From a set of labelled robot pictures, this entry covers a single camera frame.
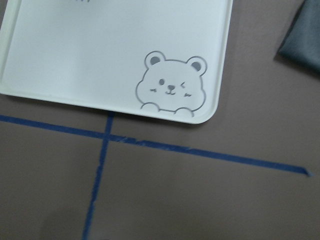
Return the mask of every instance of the blue tape strip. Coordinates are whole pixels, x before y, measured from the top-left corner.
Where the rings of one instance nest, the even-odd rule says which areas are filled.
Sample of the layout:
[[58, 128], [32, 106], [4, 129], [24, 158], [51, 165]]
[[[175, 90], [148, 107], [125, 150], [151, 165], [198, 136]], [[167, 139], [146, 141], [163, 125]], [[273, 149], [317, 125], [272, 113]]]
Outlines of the blue tape strip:
[[283, 164], [283, 163], [257, 160], [257, 159], [248, 158], [248, 157], [241, 157], [241, 156], [223, 154], [223, 153], [218, 153], [218, 152], [205, 151], [205, 150], [194, 149], [194, 148], [190, 148], [190, 147], [171, 145], [171, 144], [159, 143], [159, 142], [154, 142], [154, 141], [145, 141], [145, 140], [138, 141], [135, 138], [123, 137], [123, 136], [117, 136], [117, 135], [110, 135], [110, 141], [114, 141], [114, 142], [118, 142], [118, 143], [125, 143], [125, 144], [132, 144], [132, 145], [143, 146], [143, 147], [149, 147], [149, 148], [154, 148], [154, 149], [161, 149], [161, 150], [166, 150], [166, 151], [171, 151], [171, 152], [191, 154], [191, 155], [196, 155], [196, 156], [201, 156], [201, 157], [206, 157], [206, 158], [211, 158], [211, 159], [218, 159], [218, 160], [224, 160], [224, 161], [229, 161], [229, 162], [234, 162], [234, 163], [276, 169], [276, 170], [287, 171], [287, 172], [292, 172], [292, 173], [297, 173], [297, 174], [304, 174], [309, 177], [312, 176], [312, 173], [307, 171], [304, 167], [288, 165], [288, 164]]
[[83, 228], [83, 232], [82, 232], [82, 240], [87, 240], [89, 237], [91, 223], [92, 223], [93, 215], [95, 212], [95, 203], [96, 203], [96, 200], [98, 197], [102, 173], [103, 173], [104, 166], [106, 163], [109, 138], [110, 138], [110, 133], [111, 133], [111, 129], [112, 129], [113, 121], [114, 121], [114, 115], [115, 115], [114, 112], [109, 113], [107, 123], [105, 126], [105, 131], [103, 134], [102, 148], [101, 148], [100, 158], [99, 158], [99, 166], [96, 169], [96, 175], [95, 175], [94, 185], [93, 185], [92, 194], [91, 194], [91, 201], [90, 201], [90, 205], [88, 208], [88, 212], [86, 215], [85, 224], [84, 224], [84, 228]]
[[80, 136], [96, 138], [96, 139], [104, 138], [104, 134], [102, 132], [82, 130], [82, 129], [67, 127], [67, 126], [53, 125], [49, 123], [26, 120], [26, 119], [21, 119], [21, 118], [12, 117], [12, 116], [0, 115], [0, 121], [11, 123], [11, 124], [18, 124], [18, 125], [39, 128], [39, 129], [46, 129], [46, 130], [51, 130], [51, 131], [56, 131], [61, 133], [80, 135]]

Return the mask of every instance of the bear mouth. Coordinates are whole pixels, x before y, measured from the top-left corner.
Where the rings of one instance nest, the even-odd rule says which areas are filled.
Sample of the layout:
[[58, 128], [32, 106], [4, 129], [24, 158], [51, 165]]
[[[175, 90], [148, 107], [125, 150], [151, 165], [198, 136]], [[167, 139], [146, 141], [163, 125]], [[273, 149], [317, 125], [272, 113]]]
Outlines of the bear mouth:
[[170, 92], [165, 92], [166, 94], [168, 94], [168, 95], [175, 95], [176, 93], [175, 92], [172, 92], [172, 91], [170, 91]]

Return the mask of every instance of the winking bear face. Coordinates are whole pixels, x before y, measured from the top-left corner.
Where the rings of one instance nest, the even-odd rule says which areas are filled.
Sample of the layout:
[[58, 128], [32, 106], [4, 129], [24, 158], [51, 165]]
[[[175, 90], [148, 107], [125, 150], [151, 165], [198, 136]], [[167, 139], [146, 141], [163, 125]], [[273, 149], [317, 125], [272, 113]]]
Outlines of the winking bear face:
[[158, 111], [176, 113], [181, 109], [194, 112], [206, 101], [202, 76], [207, 71], [206, 61], [193, 56], [188, 61], [166, 59], [160, 51], [145, 58], [147, 68], [135, 89], [136, 97], [145, 105], [155, 105]]

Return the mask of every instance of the bear nose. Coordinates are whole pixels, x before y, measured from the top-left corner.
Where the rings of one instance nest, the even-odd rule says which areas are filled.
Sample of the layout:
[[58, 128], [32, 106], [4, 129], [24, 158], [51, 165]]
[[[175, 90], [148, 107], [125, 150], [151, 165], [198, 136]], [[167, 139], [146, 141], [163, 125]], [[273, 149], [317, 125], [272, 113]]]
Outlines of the bear nose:
[[168, 89], [170, 90], [170, 91], [172, 91], [173, 89], [175, 89], [176, 87], [175, 86], [173, 86], [173, 85], [168, 85]]

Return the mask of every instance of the dark gray fabric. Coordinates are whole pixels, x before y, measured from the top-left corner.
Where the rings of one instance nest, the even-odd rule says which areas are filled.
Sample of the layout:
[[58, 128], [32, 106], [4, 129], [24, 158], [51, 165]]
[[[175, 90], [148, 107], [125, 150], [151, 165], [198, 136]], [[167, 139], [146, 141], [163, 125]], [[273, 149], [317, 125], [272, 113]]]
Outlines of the dark gray fabric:
[[320, 0], [306, 0], [279, 54], [320, 73]]

